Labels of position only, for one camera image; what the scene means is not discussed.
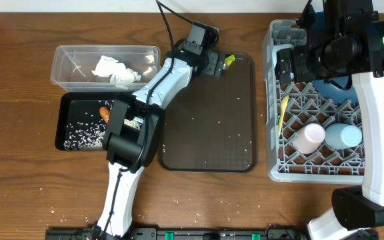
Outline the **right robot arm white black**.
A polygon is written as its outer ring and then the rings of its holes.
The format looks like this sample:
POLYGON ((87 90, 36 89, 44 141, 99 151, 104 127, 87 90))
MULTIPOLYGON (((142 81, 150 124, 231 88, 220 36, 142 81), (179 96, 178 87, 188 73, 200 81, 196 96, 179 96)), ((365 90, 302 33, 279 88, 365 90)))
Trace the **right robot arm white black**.
POLYGON ((303 45, 277 52, 281 83, 348 77, 361 109, 365 172, 359 186, 334 190, 332 207, 307 226, 310 239, 347 239, 384 226, 384 20, 371 1, 307 3, 303 45))

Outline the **pink white cup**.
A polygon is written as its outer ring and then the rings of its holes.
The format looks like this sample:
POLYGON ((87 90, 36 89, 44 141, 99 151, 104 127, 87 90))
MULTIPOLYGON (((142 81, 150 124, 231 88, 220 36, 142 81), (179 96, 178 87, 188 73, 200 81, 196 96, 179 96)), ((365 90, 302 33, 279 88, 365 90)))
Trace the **pink white cup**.
POLYGON ((292 146, 300 153, 310 154, 315 152, 325 140, 325 130, 317 123, 310 123, 296 132, 297 138, 292 146))

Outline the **large blue plate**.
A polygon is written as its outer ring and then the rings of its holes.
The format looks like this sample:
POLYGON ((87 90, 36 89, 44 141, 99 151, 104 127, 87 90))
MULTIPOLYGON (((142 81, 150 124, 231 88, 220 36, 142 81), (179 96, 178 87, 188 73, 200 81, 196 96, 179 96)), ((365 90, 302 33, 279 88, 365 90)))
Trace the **large blue plate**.
POLYGON ((358 103, 358 97, 352 86, 351 77, 338 77, 325 80, 312 81, 313 87, 326 99, 332 99, 334 103, 342 104, 346 100, 358 103))

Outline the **yellow food wrapper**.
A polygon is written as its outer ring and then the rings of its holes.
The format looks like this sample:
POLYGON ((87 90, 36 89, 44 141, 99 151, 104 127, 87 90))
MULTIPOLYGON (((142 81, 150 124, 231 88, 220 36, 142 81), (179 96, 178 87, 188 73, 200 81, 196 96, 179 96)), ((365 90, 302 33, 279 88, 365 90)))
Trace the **yellow food wrapper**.
POLYGON ((223 63, 223 68, 224 69, 228 69, 230 67, 230 65, 235 62, 236 58, 234 55, 230 55, 228 57, 225 58, 224 60, 224 63, 223 63))

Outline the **light blue rice bowl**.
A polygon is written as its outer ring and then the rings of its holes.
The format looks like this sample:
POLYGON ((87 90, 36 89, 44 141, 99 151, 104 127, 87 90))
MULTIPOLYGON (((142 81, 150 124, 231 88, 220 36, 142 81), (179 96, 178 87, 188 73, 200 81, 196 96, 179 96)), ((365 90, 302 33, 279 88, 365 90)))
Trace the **light blue rice bowl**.
POLYGON ((292 44, 282 44, 282 45, 274 45, 272 49, 272 54, 277 56, 277 52, 282 49, 293 49, 294 46, 292 44))

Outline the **light blue cup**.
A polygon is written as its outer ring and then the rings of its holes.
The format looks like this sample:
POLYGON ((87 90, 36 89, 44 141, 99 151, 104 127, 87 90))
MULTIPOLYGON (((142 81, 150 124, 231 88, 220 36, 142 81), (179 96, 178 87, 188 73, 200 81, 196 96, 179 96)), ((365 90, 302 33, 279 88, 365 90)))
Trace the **light blue cup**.
POLYGON ((361 130, 343 123, 330 125, 325 131, 325 142, 333 149, 348 149, 356 147, 363 139, 361 130))

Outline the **yellow spoon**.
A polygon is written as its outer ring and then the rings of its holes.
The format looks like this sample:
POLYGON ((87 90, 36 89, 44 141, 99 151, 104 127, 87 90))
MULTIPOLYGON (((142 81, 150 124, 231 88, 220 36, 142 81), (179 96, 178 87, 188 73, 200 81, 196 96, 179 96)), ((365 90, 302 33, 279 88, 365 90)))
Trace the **yellow spoon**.
POLYGON ((289 102, 289 96, 285 95, 281 102, 280 102, 280 115, 279 115, 279 121, 278 121, 278 137, 281 136, 282 129, 283 129, 283 119, 285 116, 286 108, 288 106, 289 102))

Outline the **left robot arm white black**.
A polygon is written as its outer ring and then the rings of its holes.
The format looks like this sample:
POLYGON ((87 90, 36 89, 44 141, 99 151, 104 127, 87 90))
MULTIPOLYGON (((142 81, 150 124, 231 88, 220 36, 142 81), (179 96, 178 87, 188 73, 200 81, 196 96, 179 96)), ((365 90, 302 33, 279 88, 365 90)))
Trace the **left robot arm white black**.
POLYGON ((170 53, 146 86, 116 97, 102 142, 109 162, 107 196, 92 228, 92 239, 120 239, 126 235, 133 220, 139 178, 158 149, 166 107, 195 74, 220 77, 225 58, 225 54, 212 51, 202 55, 184 50, 170 53))

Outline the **white paper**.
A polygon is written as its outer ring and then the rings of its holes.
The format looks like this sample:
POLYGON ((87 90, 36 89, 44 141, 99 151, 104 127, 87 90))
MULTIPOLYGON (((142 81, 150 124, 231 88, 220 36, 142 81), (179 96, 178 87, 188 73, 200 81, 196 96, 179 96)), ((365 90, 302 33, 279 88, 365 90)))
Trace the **white paper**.
POLYGON ((118 60, 102 55, 92 74, 98 77, 108 77, 109 82, 118 88, 127 89, 127 86, 141 80, 141 75, 118 60))

